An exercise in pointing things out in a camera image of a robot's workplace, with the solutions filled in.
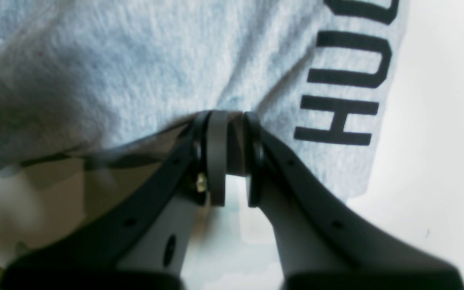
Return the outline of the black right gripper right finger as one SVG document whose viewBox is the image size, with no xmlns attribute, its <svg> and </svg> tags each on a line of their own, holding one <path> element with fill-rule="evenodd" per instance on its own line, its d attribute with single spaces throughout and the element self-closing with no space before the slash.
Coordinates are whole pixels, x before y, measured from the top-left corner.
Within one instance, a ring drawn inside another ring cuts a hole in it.
<svg viewBox="0 0 464 290">
<path fill-rule="evenodd" d="M 458 269 L 350 210 L 296 154 L 243 119 L 250 207 L 273 227 L 286 290 L 464 290 Z"/>
</svg>

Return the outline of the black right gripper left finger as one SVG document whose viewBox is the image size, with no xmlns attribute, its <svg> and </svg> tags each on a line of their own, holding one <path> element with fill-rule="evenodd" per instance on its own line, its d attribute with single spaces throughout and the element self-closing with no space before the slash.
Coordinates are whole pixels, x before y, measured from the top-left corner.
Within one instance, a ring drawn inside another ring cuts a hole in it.
<svg viewBox="0 0 464 290">
<path fill-rule="evenodd" d="M 121 204 L 12 262 L 1 290 L 181 290 L 199 207 L 225 205 L 227 112 L 198 114 L 167 160 Z"/>
</svg>

